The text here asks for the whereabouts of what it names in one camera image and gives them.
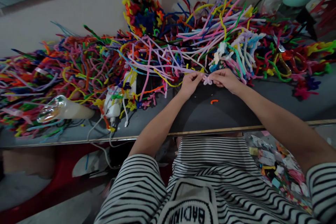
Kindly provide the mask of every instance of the white container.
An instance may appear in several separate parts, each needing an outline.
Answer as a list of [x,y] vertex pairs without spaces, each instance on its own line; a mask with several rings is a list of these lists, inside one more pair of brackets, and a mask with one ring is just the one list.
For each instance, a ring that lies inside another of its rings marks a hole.
[[48,105],[54,107],[44,107],[41,110],[37,118],[39,123],[57,119],[90,119],[95,114],[94,110],[70,101],[63,95],[56,96]]

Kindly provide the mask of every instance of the electrical wire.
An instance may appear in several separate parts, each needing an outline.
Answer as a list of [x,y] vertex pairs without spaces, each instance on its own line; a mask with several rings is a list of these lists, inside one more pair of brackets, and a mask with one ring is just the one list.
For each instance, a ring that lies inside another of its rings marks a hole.
[[125,111],[125,114],[126,114],[126,122],[125,122],[125,128],[128,126],[128,114],[127,114],[127,109],[126,109],[126,105],[125,105],[125,99],[126,97],[124,97],[122,100],[122,105],[124,106],[124,111]]

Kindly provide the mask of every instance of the person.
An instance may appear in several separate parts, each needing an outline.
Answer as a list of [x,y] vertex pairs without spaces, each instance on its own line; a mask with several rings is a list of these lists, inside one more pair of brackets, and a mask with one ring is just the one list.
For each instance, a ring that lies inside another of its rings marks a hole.
[[204,74],[185,75],[178,94],[143,129],[95,223],[336,223],[336,151],[295,115],[241,83],[229,69],[210,74],[242,99],[306,174],[313,216],[263,180],[244,138],[183,138],[165,187],[155,153]]

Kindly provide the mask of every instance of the white cable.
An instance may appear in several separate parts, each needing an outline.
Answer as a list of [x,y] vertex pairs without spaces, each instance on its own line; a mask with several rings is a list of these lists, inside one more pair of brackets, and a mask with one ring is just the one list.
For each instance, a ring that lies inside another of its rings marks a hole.
[[126,110],[126,106],[125,106],[125,97],[122,99],[122,105],[124,106],[124,111],[126,114],[126,122],[125,122],[125,128],[128,126],[128,114],[127,114],[127,110]]
[[110,132],[110,137],[109,137],[109,139],[108,139],[108,142],[110,143],[110,146],[111,146],[112,148],[119,147],[119,146],[121,146],[121,145],[124,145],[124,144],[127,144],[127,143],[128,143],[128,141],[126,141],[125,143],[119,144],[119,145],[117,145],[117,146],[112,145],[112,131]]
[[109,161],[109,158],[107,156],[107,151],[103,148],[103,147],[100,147],[99,145],[95,144],[95,143],[90,143],[92,144],[93,146],[96,146],[97,148],[101,149],[104,153],[105,153],[105,159],[106,159],[106,162],[108,164],[108,166],[113,169],[113,167],[110,165],[110,161]]
[[[93,129],[100,123],[100,121],[104,118],[104,115],[105,115],[105,112],[104,112],[104,114],[102,114],[102,115],[100,116],[100,119],[96,122],[96,124],[95,124],[95,125],[89,130],[89,132],[87,133],[87,137],[86,137],[86,141],[87,141],[87,142],[89,141],[90,133],[91,133],[92,130],[93,130]],[[90,144],[92,144],[93,146],[96,146],[97,148],[99,148],[99,149],[101,149],[102,151],[104,151],[106,162],[107,162],[108,166],[109,166],[111,169],[113,169],[113,167],[110,165],[110,161],[109,161],[109,159],[108,159],[107,151],[106,151],[103,147],[100,147],[99,145],[97,145],[97,144],[95,144],[95,143],[90,143]]]

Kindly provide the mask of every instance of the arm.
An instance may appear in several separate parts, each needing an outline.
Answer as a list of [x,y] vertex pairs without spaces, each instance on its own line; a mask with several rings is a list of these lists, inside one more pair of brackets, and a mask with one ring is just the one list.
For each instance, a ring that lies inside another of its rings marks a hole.
[[336,162],[336,150],[301,119],[241,83],[230,69],[210,75],[219,87],[241,98],[264,127],[297,159],[303,172],[321,163]]
[[135,154],[145,154],[151,157],[155,156],[156,152],[166,139],[175,117],[183,104],[193,94],[203,76],[204,75],[199,72],[193,72],[184,76],[179,93],[143,129],[128,156]]

